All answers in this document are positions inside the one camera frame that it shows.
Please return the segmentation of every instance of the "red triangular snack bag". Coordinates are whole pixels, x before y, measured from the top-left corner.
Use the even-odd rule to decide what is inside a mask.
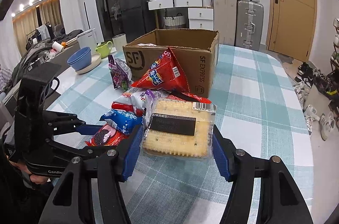
[[[163,52],[143,77],[132,84],[132,87],[189,92],[186,75],[170,48]]]

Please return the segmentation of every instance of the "bolt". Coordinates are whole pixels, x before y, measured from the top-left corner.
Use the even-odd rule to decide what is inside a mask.
[[[273,156],[272,161],[275,162],[275,163],[280,163],[281,159],[278,156]]]
[[[110,149],[109,151],[107,151],[107,155],[108,156],[114,156],[117,152],[115,151],[115,149]]]
[[[76,157],[74,157],[73,159],[72,159],[72,163],[74,163],[74,164],[77,164],[77,163],[79,163],[80,162],[80,157],[79,156],[76,156]]]
[[[245,155],[245,151],[244,151],[243,149],[237,149],[237,150],[235,151],[235,153],[236,153],[237,155],[239,155],[239,156],[244,156],[244,155]]]

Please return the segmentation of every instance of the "door frame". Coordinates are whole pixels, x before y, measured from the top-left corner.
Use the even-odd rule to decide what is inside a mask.
[[[308,61],[310,54],[311,54],[311,48],[313,44],[314,39],[314,33],[316,29],[316,21],[317,21],[317,8],[318,8],[318,0],[314,0],[314,19],[313,19],[313,29],[312,29],[312,38],[310,41],[310,45],[308,47],[308,54],[306,56],[306,60]],[[268,18],[268,29],[267,29],[267,38],[266,38],[266,50],[269,49],[271,44],[271,35],[272,35],[272,27],[273,27],[273,13],[274,13],[274,0],[270,0],[270,13]]]

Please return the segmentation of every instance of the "wooden door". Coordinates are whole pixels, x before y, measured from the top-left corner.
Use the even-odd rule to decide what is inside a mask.
[[[273,0],[273,5],[268,49],[307,61],[314,36],[316,0]]]

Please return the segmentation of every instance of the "blue bowl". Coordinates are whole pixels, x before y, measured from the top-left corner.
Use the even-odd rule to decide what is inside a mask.
[[[89,52],[83,54],[80,58],[77,58],[77,60],[73,61],[72,63],[69,63],[67,61],[69,66],[71,66],[75,71],[79,71],[79,70],[82,70],[88,67],[91,64],[91,62],[92,62],[92,56],[90,54],[90,49],[89,49]]]
[[[70,58],[67,60],[67,63],[71,65],[72,63],[76,62],[77,60],[81,59],[84,55],[87,53],[90,53],[89,47],[84,47],[77,52],[75,52],[73,55],[70,56]]]

